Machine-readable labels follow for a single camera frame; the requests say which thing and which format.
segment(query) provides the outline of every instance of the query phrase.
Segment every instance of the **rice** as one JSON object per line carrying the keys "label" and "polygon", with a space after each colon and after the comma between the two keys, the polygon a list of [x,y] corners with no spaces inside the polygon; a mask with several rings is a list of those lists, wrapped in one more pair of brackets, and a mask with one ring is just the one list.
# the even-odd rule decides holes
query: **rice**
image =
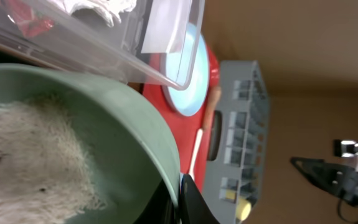
{"label": "rice", "polygon": [[60,224],[100,209],[80,142],[54,96],[0,106],[0,224]]}

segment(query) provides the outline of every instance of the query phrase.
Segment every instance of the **clear plastic container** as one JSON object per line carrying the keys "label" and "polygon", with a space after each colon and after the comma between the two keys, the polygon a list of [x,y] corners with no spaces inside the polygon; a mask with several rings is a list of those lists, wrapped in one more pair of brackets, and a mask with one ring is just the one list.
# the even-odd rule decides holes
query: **clear plastic container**
{"label": "clear plastic container", "polygon": [[[9,1],[31,7],[53,21],[53,27],[25,38],[7,12],[5,2]],[[159,66],[164,63],[166,54],[141,53],[153,0],[137,0],[133,11],[120,13],[122,22],[115,21],[113,27],[108,27],[92,10],[77,11],[70,16],[46,0],[4,0],[3,3],[0,5],[0,49],[16,57],[56,69],[103,75],[121,82],[162,84],[178,90],[189,84],[205,0],[192,0],[188,23],[197,27],[195,44],[191,56],[181,58],[181,63],[190,60],[186,78],[173,80],[168,79]]]}

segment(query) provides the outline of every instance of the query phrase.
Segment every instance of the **gray dish rack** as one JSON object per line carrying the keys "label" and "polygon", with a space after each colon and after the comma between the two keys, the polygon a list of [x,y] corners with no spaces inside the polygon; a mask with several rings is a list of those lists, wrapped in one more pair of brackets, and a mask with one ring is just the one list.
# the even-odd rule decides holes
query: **gray dish rack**
{"label": "gray dish rack", "polygon": [[202,194],[220,223],[238,223],[239,197],[252,208],[260,198],[270,100],[257,61],[223,61],[220,77],[222,97],[212,130],[218,134]]}

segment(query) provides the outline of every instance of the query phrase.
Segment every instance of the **black cable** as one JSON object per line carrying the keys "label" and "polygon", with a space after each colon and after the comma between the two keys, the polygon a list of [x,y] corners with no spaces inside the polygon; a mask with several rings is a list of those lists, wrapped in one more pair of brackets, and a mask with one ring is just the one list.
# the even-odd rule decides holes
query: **black cable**
{"label": "black cable", "polygon": [[337,212],[339,218],[341,218],[341,220],[343,220],[343,221],[345,221],[345,222],[347,222],[347,223],[358,224],[358,221],[352,222],[352,221],[349,221],[349,220],[347,220],[346,218],[344,218],[344,217],[342,216],[341,206],[342,206],[342,199],[340,198],[339,201],[338,201],[338,205],[337,205],[337,207],[336,207],[336,212]]}

